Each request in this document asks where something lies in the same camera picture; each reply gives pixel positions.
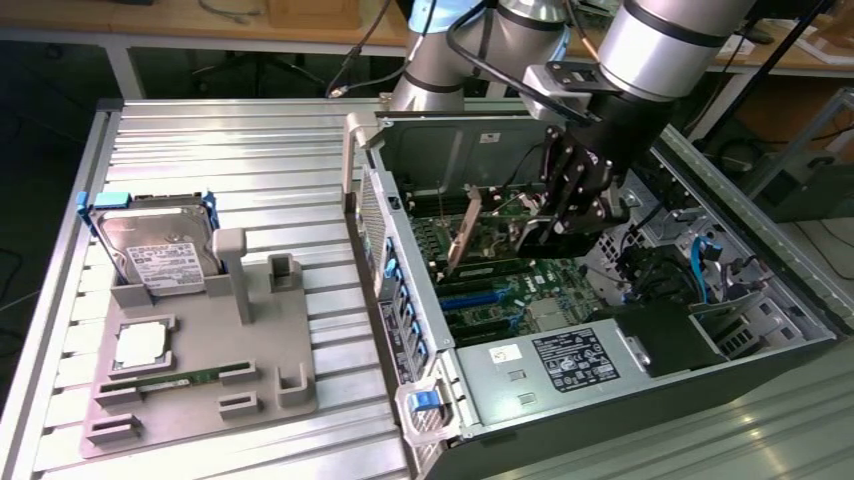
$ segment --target blue cable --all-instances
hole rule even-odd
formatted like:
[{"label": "blue cable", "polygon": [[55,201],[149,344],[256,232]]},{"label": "blue cable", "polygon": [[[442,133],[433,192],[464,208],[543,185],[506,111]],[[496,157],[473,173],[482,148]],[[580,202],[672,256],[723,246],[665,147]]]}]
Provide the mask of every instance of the blue cable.
[{"label": "blue cable", "polygon": [[703,272],[699,268],[700,266],[700,247],[713,247],[720,248],[711,241],[708,237],[697,236],[693,239],[693,243],[691,244],[691,270],[693,271],[693,276],[696,277],[696,281],[699,282],[699,290],[700,296],[703,298],[703,303],[708,303],[708,295],[705,294],[705,279],[703,278]]}]

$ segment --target blue ram slot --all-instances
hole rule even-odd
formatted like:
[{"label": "blue ram slot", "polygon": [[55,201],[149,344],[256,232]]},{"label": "blue ram slot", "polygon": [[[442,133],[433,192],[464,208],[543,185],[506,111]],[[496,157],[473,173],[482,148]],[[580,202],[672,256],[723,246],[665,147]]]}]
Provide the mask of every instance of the blue ram slot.
[{"label": "blue ram slot", "polygon": [[438,300],[441,310],[456,310],[458,308],[478,307],[497,303],[504,298],[504,291],[477,293],[460,298]]}]

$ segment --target floor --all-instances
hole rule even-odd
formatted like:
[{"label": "floor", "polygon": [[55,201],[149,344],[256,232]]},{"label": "floor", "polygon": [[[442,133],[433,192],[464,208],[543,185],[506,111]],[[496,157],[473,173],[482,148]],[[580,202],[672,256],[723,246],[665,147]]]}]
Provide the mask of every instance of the floor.
[{"label": "floor", "polygon": [[[216,65],[224,52],[134,49],[134,62],[149,98],[246,98],[252,96],[254,69],[250,65],[221,72],[205,79],[198,91],[189,72]],[[296,61],[293,55],[281,55]],[[305,59],[304,68],[329,79],[341,57],[316,55]],[[366,59],[356,63],[350,80],[384,75],[397,68],[400,59]],[[7,292],[0,298],[0,407],[13,376],[17,336],[25,334],[35,295],[11,306],[7,304],[38,290],[49,263],[61,213],[85,144],[89,123],[99,98],[117,98],[109,64],[94,47],[0,42],[0,202],[6,205],[0,222],[0,282]],[[704,104],[716,84],[709,75],[683,102],[673,119],[683,125]],[[389,91],[393,81],[350,92],[350,96],[373,97]],[[481,96],[485,82],[465,85],[466,96]],[[261,96],[277,98],[312,97],[316,88],[277,70],[268,71],[261,82]],[[728,135],[740,135],[737,125],[727,127]],[[22,259],[17,267],[17,256]]]}]

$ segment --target white label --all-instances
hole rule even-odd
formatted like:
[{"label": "white label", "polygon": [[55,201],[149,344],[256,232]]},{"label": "white label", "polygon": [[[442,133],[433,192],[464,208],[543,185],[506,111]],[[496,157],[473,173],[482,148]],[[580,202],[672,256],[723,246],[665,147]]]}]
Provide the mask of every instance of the white label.
[{"label": "white label", "polygon": [[521,352],[518,351],[518,345],[504,345],[502,347],[489,348],[489,356],[492,357],[492,363],[504,363],[510,360],[518,360],[521,358]]},{"label": "white label", "polygon": [[501,134],[497,132],[480,134],[480,143],[497,143],[500,139],[501,139]]},{"label": "white label", "polygon": [[458,272],[460,277],[470,277],[472,275],[485,275],[486,273],[492,273],[493,268],[478,268],[477,270],[465,270],[464,272]]},{"label": "white label", "polygon": [[192,243],[128,247],[136,273],[149,289],[204,283]]}]

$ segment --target robotic arm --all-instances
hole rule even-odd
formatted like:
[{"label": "robotic arm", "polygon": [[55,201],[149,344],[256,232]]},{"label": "robotic arm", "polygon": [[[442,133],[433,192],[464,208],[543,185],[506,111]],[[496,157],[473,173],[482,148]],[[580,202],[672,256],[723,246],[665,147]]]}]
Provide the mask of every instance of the robotic arm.
[{"label": "robotic arm", "polygon": [[597,64],[557,61],[565,48],[560,0],[498,0],[494,8],[480,2],[464,13],[460,7],[470,0],[436,1],[440,25],[458,12],[456,22],[436,30],[446,31],[445,38],[424,38],[392,109],[461,110],[468,75],[518,90],[530,115],[557,125],[545,130],[543,205],[516,253],[584,255],[599,232],[627,219],[612,185],[621,184],[633,159],[648,151],[675,101],[693,88],[753,1],[624,0]]}]

